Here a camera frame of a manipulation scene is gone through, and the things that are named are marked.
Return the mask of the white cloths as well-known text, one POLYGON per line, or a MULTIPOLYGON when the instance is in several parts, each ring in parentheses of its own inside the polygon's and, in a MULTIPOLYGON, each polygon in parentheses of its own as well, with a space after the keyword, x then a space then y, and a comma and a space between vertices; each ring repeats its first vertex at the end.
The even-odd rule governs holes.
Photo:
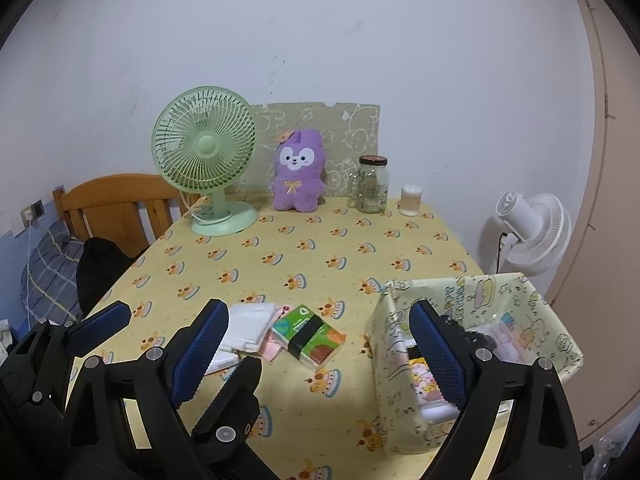
POLYGON ((205 372, 215 374, 239 364, 242 354, 257 353, 277 318, 278 308, 270 302, 232 304, 229 324, 219 348, 205 372))

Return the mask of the green tissue pack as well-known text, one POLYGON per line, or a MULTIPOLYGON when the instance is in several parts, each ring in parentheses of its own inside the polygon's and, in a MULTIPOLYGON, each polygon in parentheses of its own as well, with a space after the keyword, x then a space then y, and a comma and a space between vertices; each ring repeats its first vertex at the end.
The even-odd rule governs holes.
POLYGON ((344 346, 346 335, 303 304, 287 310, 271 326, 276 343, 297 361, 320 370, 344 346))

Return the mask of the clear plastic package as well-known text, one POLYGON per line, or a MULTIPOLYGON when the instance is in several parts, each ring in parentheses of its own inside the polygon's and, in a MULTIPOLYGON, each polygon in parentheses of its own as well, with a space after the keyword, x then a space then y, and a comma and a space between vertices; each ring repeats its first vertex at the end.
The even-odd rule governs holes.
POLYGON ((518 340, 500 323, 478 326, 477 333, 490 340, 490 350, 503 362, 528 364, 524 350, 518 340))

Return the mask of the black plastic bag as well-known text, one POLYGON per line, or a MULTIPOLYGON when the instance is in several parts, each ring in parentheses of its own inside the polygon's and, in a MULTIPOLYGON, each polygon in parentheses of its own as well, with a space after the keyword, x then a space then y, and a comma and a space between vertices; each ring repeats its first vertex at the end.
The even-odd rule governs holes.
POLYGON ((462 325, 446 314, 441 315, 440 320, 446 327, 445 338, 448 342, 456 342, 458 346, 465 344, 467 347, 472 348, 473 351, 484 348, 494 352, 497 349, 497 343, 490 335, 483 334, 477 330, 465 330, 462 325))

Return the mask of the cartoon animal tissue pack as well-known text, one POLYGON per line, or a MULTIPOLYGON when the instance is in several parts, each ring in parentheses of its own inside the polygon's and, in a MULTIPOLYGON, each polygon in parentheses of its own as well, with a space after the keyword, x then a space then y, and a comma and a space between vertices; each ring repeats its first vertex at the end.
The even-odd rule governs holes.
POLYGON ((444 400, 437 382, 423 358, 409 360, 409 370, 412 388, 419 399, 419 403, 426 405, 444 400))

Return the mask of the blue plaid pillow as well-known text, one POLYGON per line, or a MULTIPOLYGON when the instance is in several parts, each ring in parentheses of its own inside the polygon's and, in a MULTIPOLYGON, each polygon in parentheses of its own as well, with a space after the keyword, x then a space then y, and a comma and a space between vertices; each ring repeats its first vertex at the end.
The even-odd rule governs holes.
POLYGON ((63 220, 44 232, 21 276, 21 300, 30 325, 41 321, 64 325, 84 317, 76 283, 83 252, 84 243, 63 220))

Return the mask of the black garment on chair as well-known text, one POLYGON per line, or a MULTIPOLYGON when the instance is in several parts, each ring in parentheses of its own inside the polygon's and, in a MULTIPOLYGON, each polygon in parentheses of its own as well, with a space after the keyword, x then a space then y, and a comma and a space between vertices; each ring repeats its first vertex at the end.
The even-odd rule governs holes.
POLYGON ((88 316, 103 296, 134 263, 111 240, 91 237, 85 241, 76 272, 78 304, 88 316))

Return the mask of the yellow patterned storage box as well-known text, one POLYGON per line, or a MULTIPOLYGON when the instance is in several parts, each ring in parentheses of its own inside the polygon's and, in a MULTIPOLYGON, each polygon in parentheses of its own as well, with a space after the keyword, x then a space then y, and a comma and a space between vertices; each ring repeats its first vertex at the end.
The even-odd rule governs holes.
POLYGON ((538 358, 551 360, 561 382, 572 378, 584 362, 575 339, 521 273, 389 282, 366 327, 378 430, 387 452, 422 454, 438 448, 458 416, 456 406, 445 398, 423 405, 413 391, 409 360, 423 356, 410 330, 409 313, 418 300, 428 301, 465 330, 502 324, 518 340, 528 364, 538 358))

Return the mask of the pink tissue pack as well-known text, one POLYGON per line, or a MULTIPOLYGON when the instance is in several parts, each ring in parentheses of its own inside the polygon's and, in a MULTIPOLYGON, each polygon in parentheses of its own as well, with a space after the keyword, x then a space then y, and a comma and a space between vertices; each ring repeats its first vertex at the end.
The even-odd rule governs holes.
MULTIPOLYGON (((283 318, 288 314, 288 311, 291 310, 292 307, 288 304, 280 307, 278 313, 274 316, 273 322, 277 322, 280 318, 283 318)), ((277 341, 277 338, 273 336, 271 330, 268 330, 267 335, 265 336, 264 341, 262 342, 262 346, 259 349, 259 355, 266 360, 267 362, 272 362, 278 354, 281 352, 282 347, 277 341)))

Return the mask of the white standing fan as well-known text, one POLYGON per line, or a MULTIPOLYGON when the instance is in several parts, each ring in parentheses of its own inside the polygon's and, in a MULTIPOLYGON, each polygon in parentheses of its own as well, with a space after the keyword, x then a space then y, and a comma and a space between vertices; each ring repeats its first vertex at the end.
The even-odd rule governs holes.
POLYGON ((525 198, 506 192, 498 199, 498 219, 506 227, 500 236, 497 270, 507 266, 527 276, 546 273, 564 257, 572 236, 572 220, 553 194, 525 198))

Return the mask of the green desk fan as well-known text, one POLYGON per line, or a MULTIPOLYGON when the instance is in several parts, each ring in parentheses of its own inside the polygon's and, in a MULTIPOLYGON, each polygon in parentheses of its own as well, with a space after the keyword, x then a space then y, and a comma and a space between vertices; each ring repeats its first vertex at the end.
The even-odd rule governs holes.
POLYGON ((244 174, 256 148, 248 103, 220 87, 196 87, 165 106, 152 131, 151 152, 160 176, 179 191, 191 228, 203 236, 239 233, 257 221, 257 210, 228 200, 226 189, 244 174))

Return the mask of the cotton swab container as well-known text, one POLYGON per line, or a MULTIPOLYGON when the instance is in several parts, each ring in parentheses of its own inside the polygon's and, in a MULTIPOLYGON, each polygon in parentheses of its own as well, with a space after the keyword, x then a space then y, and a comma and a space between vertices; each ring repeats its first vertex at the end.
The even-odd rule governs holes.
POLYGON ((401 188, 398 210, 407 217, 415 217, 420 214, 422 202, 422 188, 417 185, 407 184, 401 188))

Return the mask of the glass jar with lid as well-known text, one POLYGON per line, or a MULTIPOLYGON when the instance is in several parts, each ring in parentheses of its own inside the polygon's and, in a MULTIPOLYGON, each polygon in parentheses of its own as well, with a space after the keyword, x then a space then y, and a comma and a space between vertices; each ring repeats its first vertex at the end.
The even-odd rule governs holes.
POLYGON ((390 174, 387 158, 361 155, 357 169, 349 175, 348 195, 363 214, 378 214, 386 209, 390 174))

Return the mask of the patterned cardboard backboard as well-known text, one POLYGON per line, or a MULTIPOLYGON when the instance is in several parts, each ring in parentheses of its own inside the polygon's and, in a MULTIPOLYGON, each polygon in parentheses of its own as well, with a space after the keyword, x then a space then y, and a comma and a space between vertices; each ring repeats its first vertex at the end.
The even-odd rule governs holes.
POLYGON ((358 159, 378 151, 378 104, 272 103, 251 108, 256 124, 256 148, 244 174, 230 194, 267 193, 274 176, 273 155, 279 134, 288 130, 317 129, 326 151, 326 195, 345 196, 349 175, 358 159))

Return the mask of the wall power socket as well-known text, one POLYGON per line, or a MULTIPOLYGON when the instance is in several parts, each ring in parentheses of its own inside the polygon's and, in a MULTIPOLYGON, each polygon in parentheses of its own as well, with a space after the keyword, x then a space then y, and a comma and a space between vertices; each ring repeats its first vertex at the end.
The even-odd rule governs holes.
POLYGON ((27 228, 32 222, 44 216, 44 206, 42 200, 37 200, 21 211, 21 219, 24 227, 27 228))

